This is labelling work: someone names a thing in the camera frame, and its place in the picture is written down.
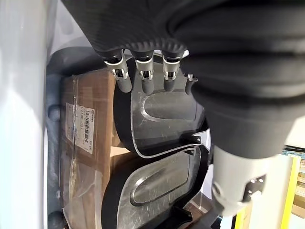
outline cardboard box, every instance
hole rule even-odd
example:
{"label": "cardboard box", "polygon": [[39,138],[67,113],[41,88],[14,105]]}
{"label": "cardboard box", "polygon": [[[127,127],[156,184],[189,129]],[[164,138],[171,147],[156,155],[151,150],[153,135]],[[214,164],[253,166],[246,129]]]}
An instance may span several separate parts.
{"label": "cardboard box", "polygon": [[100,229],[110,175],[135,155],[113,122],[115,79],[106,69],[66,78],[61,88],[61,197],[70,228]]}

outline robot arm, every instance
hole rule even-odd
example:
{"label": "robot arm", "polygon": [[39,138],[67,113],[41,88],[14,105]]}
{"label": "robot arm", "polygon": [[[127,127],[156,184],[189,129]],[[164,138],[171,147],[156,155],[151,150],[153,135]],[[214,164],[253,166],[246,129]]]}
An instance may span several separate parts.
{"label": "robot arm", "polygon": [[[211,129],[212,193],[220,214],[236,214],[263,191],[272,157],[282,150],[294,120],[305,115],[305,4],[62,1],[122,91],[132,88],[124,49],[135,57],[148,94],[154,50],[163,54],[165,90],[174,88],[179,67],[196,77],[191,91]],[[182,59],[185,50],[190,54]]]}

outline transparent plastic sheet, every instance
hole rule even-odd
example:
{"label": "transparent plastic sheet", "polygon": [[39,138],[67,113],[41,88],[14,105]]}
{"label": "transparent plastic sheet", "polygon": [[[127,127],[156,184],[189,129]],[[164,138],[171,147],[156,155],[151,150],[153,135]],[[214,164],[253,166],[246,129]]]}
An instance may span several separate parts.
{"label": "transparent plastic sheet", "polygon": [[63,213],[71,229],[101,229],[102,173],[70,160],[65,173]]}

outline barcode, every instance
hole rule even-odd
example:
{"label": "barcode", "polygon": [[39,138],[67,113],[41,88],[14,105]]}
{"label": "barcode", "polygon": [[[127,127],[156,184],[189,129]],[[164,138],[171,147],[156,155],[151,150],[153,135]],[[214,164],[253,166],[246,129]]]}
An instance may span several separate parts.
{"label": "barcode", "polygon": [[89,111],[85,111],[85,142],[88,143],[89,141]]}

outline robotic hand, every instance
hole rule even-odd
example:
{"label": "robotic hand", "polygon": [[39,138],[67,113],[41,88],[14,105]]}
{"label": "robotic hand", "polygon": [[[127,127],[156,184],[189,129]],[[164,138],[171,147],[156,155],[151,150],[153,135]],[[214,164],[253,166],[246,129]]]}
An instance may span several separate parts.
{"label": "robotic hand", "polygon": [[[305,115],[304,3],[62,1],[122,91],[132,88],[124,49],[135,57],[147,94],[153,91],[154,50],[163,54],[165,90],[174,88],[179,67],[188,73],[187,88],[193,85],[205,108],[214,143],[212,193],[219,214],[234,215],[262,193],[268,165],[294,120]],[[185,50],[189,56],[182,59]]]}

